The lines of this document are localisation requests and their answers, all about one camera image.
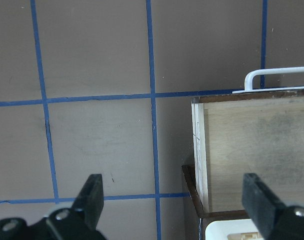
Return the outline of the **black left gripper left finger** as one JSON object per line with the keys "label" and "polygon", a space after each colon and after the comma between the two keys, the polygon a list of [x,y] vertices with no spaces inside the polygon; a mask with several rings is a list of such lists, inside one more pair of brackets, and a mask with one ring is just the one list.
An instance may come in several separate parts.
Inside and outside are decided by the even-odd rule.
{"label": "black left gripper left finger", "polygon": [[71,207],[52,211],[33,225],[23,218],[0,220],[0,240],[103,240],[96,230],[104,206],[101,174],[91,174]]}

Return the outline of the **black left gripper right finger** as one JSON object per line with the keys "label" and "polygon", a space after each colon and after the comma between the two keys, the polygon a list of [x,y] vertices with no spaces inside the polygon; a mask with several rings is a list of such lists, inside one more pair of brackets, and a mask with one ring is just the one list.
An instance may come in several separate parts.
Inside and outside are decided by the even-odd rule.
{"label": "black left gripper right finger", "polygon": [[255,173],[245,173],[242,205],[265,240],[304,240],[304,205],[284,203]]}

